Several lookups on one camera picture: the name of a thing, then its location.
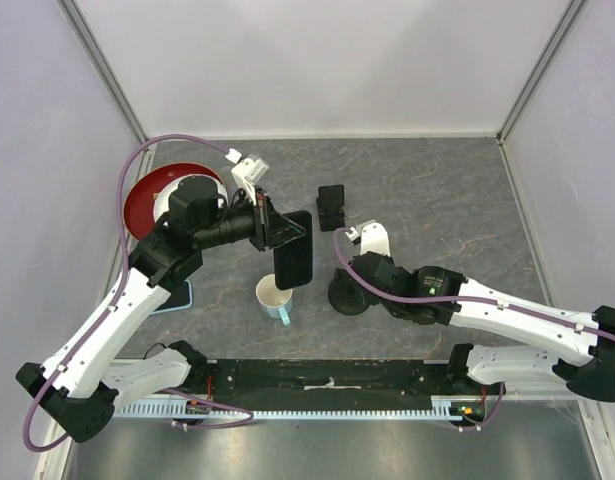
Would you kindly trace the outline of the black phone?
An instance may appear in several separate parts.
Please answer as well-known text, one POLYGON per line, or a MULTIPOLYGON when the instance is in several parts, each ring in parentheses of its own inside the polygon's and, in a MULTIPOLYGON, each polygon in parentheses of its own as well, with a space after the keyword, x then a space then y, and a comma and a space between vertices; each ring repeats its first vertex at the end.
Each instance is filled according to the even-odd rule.
POLYGON ((313 279, 313 223, 306 210, 287 214, 287 217, 305 229, 305 235, 274 250, 275 285, 289 290, 309 284, 313 279))

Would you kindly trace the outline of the black round-base phone holder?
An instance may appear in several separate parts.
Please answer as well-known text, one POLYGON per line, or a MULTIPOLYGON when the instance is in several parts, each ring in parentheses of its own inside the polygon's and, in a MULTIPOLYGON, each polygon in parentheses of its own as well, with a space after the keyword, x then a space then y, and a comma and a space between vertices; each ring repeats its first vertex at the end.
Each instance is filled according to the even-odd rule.
POLYGON ((344 269, 335 270, 328 301, 336 312, 346 316, 358 316, 370 307, 362 287, 344 269))

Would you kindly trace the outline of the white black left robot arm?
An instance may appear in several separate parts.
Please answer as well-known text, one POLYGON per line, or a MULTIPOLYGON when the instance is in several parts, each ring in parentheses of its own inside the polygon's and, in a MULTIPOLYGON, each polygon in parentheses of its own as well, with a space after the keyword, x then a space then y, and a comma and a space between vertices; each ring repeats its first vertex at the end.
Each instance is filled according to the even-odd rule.
POLYGON ((18 383, 77 443, 97 435, 113 415, 153 393, 203 388, 207 358, 186 341, 124 369, 111 361, 137 328, 203 264, 204 251, 249 241, 274 253, 275 285, 289 290, 313 278, 312 216, 280 213, 255 186, 228 197, 208 175, 187 175, 158 195, 162 213, 132 251, 124 251, 120 277, 76 334, 43 363, 26 363, 18 383))

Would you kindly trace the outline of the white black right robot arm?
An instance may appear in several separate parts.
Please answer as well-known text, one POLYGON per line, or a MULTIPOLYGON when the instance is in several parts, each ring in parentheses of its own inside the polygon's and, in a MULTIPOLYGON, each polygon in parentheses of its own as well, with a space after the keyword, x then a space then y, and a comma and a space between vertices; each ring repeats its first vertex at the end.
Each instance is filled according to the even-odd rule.
POLYGON ((478 384, 548 383, 615 403, 615 308, 563 310, 513 297, 441 267, 409 272, 375 252, 354 257, 344 268, 369 300, 397 318, 513 340, 507 347, 455 346, 444 377, 456 393, 468 393, 478 384))

